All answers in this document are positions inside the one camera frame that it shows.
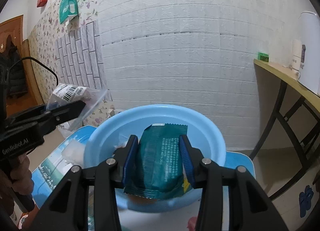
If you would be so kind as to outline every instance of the yellow table edge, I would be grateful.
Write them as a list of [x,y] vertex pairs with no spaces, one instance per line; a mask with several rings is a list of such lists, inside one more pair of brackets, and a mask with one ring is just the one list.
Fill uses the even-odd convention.
[[257,66],[262,67],[286,82],[289,86],[306,98],[306,100],[308,100],[318,112],[320,112],[320,97],[300,84],[295,78],[295,73],[290,68],[283,67],[277,63],[265,62],[258,59],[254,59],[253,62]]

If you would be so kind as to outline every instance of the floral wallpaper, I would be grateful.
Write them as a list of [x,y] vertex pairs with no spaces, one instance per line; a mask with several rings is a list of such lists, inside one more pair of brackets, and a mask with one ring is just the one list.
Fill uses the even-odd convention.
[[[28,37],[30,55],[58,74],[57,54],[55,42],[65,33],[75,30],[82,25],[90,23],[98,18],[97,0],[77,0],[79,16],[72,19],[67,27],[59,22],[59,7],[61,0],[55,0],[49,9],[42,15],[41,19],[33,28]],[[56,80],[48,70],[32,62],[37,84],[44,102],[49,100],[52,91],[56,87]],[[86,120],[84,125],[90,124],[99,126],[108,115],[108,110],[114,109],[112,102],[104,101],[98,109],[93,112]]]

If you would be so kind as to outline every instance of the wooden table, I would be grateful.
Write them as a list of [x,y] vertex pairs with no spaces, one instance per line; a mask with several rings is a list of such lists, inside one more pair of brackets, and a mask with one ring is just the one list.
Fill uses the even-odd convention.
[[[270,119],[259,139],[256,147],[252,151],[250,158],[253,159],[262,145],[264,144],[266,138],[268,137],[273,124],[276,119],[280,122],[285,132],[287,133],[290,141],[293,144],[294,149],[297,152],[299,160],[301,162],[302,168],[298,171],[298,173],[289,180],[282,188],[280,188],[277,192],[270,196],[271,200],[276,199],[281,194],[286,192],[292,185],[294,185],[303,175],[308,171],[308,169],[312,166],[312,164],[317,160],[320,156],[320,145],[313,151],[311,148],[315,144],[316,139],[320,134],[320,118],[317,114],[309,107],[309,105],[305,102],[306,100],[317,110],[320,112],[320,97],[309,89],[300,84],[296,79],[296,74],[290,68],[283,67],[282,65],[272,63],[272,62],[264,62],[261,60],[254,60],[254,64],[256,66],[260,66],[268,72],[274,74],[275,76],[281,79],[280,89],[278,93],[278,97],[276,99],[275,106],[271,113]],[[296,103],[289,109],[289,111],[283,116],[280,113],[280,108],[284,99],[285,91],[287,86],[290,85],[293,89],[295,89],[298,93],[301,94],[301,97],[296,101]],[[301,140],[299,141],[288,124],[290,117],[301,107],[305,106],[308,111],[314,116],[317,120],[316,125],[313,129]]]

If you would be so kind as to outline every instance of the white brick wall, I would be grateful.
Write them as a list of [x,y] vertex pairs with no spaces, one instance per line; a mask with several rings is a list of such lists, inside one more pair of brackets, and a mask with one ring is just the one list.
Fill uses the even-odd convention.
[[228,148],[260,135],[253,59],[287,64],[309,0],[100,0],[108,87],[117,108],[171,103],[197,110]]

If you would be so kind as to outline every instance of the silver screw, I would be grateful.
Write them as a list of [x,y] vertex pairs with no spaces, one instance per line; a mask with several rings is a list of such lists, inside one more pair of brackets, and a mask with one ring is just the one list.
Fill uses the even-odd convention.
[[115,163],[116,163],[116,160],[115,160],[114,158],[109,158],[109,159],[106,160],[106,163],[107,163],[108,165],[112,165],[112,164],[115,164]]
[[71,171],[73,172],[73,173],[76,173],[76,172],[78,172],[80,170],[80,167],[79,166],[73,166],[72,168],[71,168]]
[[245,173],[247,171],[247,169],[244,166],[237,167],[237,170],[241,173]]
[[211,163],[211,160],[209,158],[203,158],[201,161],[204,165],[208,165]]

